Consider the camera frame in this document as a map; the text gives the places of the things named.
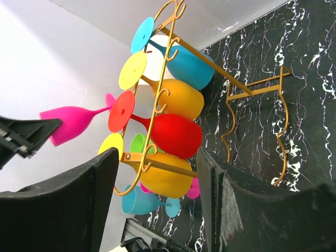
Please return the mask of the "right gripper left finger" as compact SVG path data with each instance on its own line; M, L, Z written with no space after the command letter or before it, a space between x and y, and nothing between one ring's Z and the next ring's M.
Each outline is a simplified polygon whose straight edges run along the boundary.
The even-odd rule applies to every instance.
M119 153L86 163L17 192L1 192L1 251L99 251Z

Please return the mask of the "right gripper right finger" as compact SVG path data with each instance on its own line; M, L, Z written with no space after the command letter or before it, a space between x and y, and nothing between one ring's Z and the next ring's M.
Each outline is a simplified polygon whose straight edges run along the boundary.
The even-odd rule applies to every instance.
M335 181L292 192L205 148L196 168L209 251L335 251Z

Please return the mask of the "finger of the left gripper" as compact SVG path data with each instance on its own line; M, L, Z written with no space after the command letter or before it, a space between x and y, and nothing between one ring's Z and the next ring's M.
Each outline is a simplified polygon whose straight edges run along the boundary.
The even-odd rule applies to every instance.
M1 117L1 167L16 154L32 157L62 125L60 119L15 120Z

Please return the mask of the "magenta wine glass front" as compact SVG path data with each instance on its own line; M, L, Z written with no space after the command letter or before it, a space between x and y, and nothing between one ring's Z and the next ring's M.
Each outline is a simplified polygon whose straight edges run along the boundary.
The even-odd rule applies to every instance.
M152 193L152 191L148 190L142 183L140 183L140 188L144 193ZM191 187L185 195L193 200L200 196L200 187L197 178L193 178Z

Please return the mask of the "magenta wine glass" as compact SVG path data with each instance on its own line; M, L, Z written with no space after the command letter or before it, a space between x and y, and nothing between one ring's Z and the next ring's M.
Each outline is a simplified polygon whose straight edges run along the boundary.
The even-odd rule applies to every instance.
M148 190L142 183L140 183L140 188L144 193L152 193L152 191ZM193 178L191 187L185 195L193 200L200 196L200 187L197 178Z
M110 111L116 102L116 98L111 93L107 93L105 100L106 107L99 110L66 106L41 112L39 116L43 120L60 119L62 121L62 124L50 136L53 145L59 146L78 137L88 127L94 116L107 110Z

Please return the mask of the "orange wine glass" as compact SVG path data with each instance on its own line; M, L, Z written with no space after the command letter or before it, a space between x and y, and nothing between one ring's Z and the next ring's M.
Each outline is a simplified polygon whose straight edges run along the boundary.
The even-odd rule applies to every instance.
M147 55L143 51L129 57L121 69L119 87L122 90L130 90L142 79L151 86L155 100L159 80L150 80L143 75L146 63ZM165 69L162 88L170 91L170 95L164 93L158 101L159 108L167 105L165 113L177 114L191 121L201 114L204 106L203 95L185 82L175 79L167 69Z
M107 149L115 147L122 156L124 141L119 133L112 133L103 141L98 154L103 153ZM147 157L155 161L179 166L185 170L191 171L191 165L188 161L177 158L173 155L158 152L147 154ZM190 189L193 178L178 173L158 169L154 165L140 176L140 182L151 192L170 198L181 198Z

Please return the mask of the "green wine glass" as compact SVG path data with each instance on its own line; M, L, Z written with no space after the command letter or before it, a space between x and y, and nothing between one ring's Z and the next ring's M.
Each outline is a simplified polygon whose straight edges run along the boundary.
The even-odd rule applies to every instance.
M132 153L142 153L144 150L144 145L146 141L146 135L142 133L138 133L134 136L132 139L131 145L130 145L130 152ZM158 149L158 153L164 153L160 148ZM148 155L150 154L155 154L154 153L154 148L150 148L148 151Z

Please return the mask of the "red wine glass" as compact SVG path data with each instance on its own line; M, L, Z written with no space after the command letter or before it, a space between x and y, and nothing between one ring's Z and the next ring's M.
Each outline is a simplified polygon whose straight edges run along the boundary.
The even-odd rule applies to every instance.
M130 119L142 124L151 134L150 139L164 152L181 159L194 156L202 144L201 127L177 114L159 114L142 118L133 114L135 95L125 91L116 99L110 110L108 128L111 132L122 130Z

